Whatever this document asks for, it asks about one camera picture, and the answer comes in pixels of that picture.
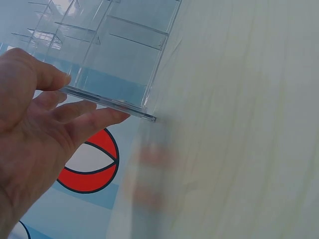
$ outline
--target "fingernail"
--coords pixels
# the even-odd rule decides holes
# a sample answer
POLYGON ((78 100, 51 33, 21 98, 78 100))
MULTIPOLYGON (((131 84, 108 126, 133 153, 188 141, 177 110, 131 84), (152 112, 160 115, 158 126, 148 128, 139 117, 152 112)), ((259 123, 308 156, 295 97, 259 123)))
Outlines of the fingernail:
POLYGON ((65 74, 65 83, 66 85, 70 84, 72 77, 69 74, 65 74))

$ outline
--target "transparent plastic sheet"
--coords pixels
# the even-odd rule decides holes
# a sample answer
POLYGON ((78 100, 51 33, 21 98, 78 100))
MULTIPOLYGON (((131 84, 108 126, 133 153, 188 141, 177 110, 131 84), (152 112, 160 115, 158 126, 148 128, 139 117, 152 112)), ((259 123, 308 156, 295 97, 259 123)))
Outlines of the transparent plastic sheet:
POLYGON ((22 48, 72 76, 62 91, 155 121, 146 102, 181 1, 7 4, 23 21, 2 29, 0 52, 22 48))

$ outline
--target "pale wooden surface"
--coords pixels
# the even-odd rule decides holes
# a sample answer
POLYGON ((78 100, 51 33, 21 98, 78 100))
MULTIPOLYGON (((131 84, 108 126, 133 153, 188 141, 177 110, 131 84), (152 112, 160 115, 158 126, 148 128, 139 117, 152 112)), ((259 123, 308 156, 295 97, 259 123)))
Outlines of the pale wooden surface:
POLYGON ((128 166, 165 196, 164 216, 118 202, 108 238, 319 238, 318 10, 184 0, 150 100, 158 123, 136 142, 174 166, 128 166))

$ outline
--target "blue stripe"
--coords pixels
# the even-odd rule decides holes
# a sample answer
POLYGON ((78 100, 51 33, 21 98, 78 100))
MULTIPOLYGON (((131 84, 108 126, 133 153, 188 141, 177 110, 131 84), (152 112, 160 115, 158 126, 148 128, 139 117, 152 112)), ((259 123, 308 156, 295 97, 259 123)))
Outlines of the blue stripe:
POLYGON ((31 239, 52 239, 52 238, 38 232, 36 229, 33 229, 32 227, 29 227, 26 224, 24 224, 24 225, 25 225, 26 229, 29 231, 31 239))
POLYGON ((110 183, 106 188, 102 189, 101 191, 96 193, 91 193, 91 194, 81 194, 81 193, 72 192, 66 189, 65 187, 63 187, 58 182, 55 182, 52 188, 60 192, 63 192, 65 194, 68 194, 72 197, 76 197, 83 201, 93 203, 100 207, 111 210, 113 209, 119 186, 116 184, 110 183))

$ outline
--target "acrylic divider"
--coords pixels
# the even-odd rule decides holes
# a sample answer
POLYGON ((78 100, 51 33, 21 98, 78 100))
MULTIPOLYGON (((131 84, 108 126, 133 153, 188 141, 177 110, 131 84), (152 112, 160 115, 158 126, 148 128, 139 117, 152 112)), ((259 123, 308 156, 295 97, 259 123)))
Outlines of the acrylic divider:
MULTIPOLYGON (((174 10, 175 11, 174 14, 176 15, 180 2, 176 0, 171 0, 171 1, 178 3, 176 5, 177 6, 176 9, 174 10)), ((44 54, 43 61, 46 61, 45 59, 47 59, 47 61, 49 61, 50 63, 50 60, 48 59, 50 59, 51 57, 52 59, 58 57, 60 59, 65 60, 65 59, 68 59, 67 56, 74 56, 73 59, 70 60, 70 62, 79 63, 78 74, 77 74, 77 77, 75 78, 76 81, 73 82, 70 86, 67 86, 66 88, 64 88, 63 91, 83 99, 95 101, 102 105, 109 106, 121 111, 131 113, 132 115, 140 116, 142 118, 146 118, 146 119, 154 121, 155 117, 152 117, 146 114, 147 109, 145 107, 145 102, 146 102, 145 99, 147 99, 149 88, 152 84, 152 81, 154 80, 154 75, 158 68, 158 64, 162 56, 162 51, 165 48, 169 32, 163 32, 161 30, 151 28, 140 23, 136 23, 124 18, 110 15, 110 12, 112 12, 111 11, 112 7, 116 4, 122 3, 123 0, 121 1, 102 0, 99 5, 99 10, 101 10, 100 7, 105 2, 108 2, 109 5, 106 8, 106 10, 104 7, 102 7, 102 10, 104 9, 105 12, 100 22, 96 20, 96 22, 99 22, 99 24, 97 26, 97 29, 94 30, 94 28, 90 26, 95 25, 96 23, 94 23, 94 19, 98 19, 97 16, 102 15, 102 14, 101 15, 98 14, 98 10, 96 11, 96 14, 93 17, 93 19, 89 21, 90 26, 82 27, 81 25, 79 25, 79 21, 78 21, 79 16, 74 17, 74 19, 76 19, 74 23, 67 21, 68 17, 74 13, 73 10, 70 12, 70 10, 72 9, 72 5, 75 6, 76 4, 77 7, 81 7, 81 5, 79 5, 79 2, 77 0, 73 0, 71 2, 70 6, 68 6, 68 8, 65 11, 65 14, 62 17, 60 17, 60 19, 58 19, 59 16, 58 18, 52 16, 53 15, 52 13, 54 12, 54 10, 51 9, 52 8, 50 5, 52 3, 52 0, 51 0, 46 10, 44 11, 43 15, 41 16, 38 26, 34 29, 34 32, 32 33, 29 46, 31 46, 32 40, 36 38, 35 36, 37 35, 37 33, 40 32, 40 33, 53 34, 53 38, 50 44, 49 45, 44 44, 46 48, 46 53, 44 54), (52 48, 52 46, 54 46, 54 43, 56 42, 61 43, 62 45, 61 49, 55 49, 54 47, 52 48), (81 53, 80 53, 81 56, 80 57, 77 56, 78 50, 75 50, 75 51, 68 50, 69 47, 65 47, 67 45, 69 46, 77 45, 78 48, 76 49, 81 49, 81 53), (142 97, 143 99, 138 104, 136 104, 136 102, 132 104, 131 102, 108 98, 107 96, 103 94, 102 95, 95 94, 94 91, 85 90, 85 86, 87 86, 88 82, 87 82, 87 77, 86 79, 83 80, 83 76, 85 77, 84 72, 90 66, 92 66, 92 61, 103 62, 104 60, 106 60, 105 57, 101 57, 101 55, 99 56, 97 52, 103 53, 104 52, 103 50, 106 50, 107 52, 108 50, 111 49, 111 46, 115 46, 115 49, 122 50, 122 53, 123 53, 124 52, 123 49, 125 49, 125 47, 124 48, 122 47, 125 45, 126 47, 128 47, 127 48, 128 50, 137 48, 137 51, 129 52, 130 53, 129 61, 131 61, 131 64, 128 64, 128 62, 126 62, 125 64, 123 64, 123 67, 122 67, 123 71, 126 72, 127 75, 129 74, 133 75, 132 78, 128 77, 127 80, 135 81, 138 76, 142 76, 142 77, 139 77, 139 80, 142 81, 142 83, 147 86, 146 90, 144 91, 144 96, 142 97)), ((168 29, 170 29, 170 25, 172 25, 172 21, 170 21, 167 27, 168 29)), ((119 55, 118 59, 109 58, 108 60, 109 62, 113 61, 113 64, 118 66, 118 67, 115 67, 115 69, 117 69, 119 72, 119 69, 121 68, 121 61, 123 59, 125 58, 123 57, 121 58, 121 55, 119 55)), ((112 74, 112 69, 106 69, 106 70, 104 69, 104 72, 112 74)))
POLYGON ((141 24, 106 15, 91 44, 76 88, 140 108, 145 89, 159 62, 167 34, 141 24), (86 69, 103 72, 104 79, 86 69))

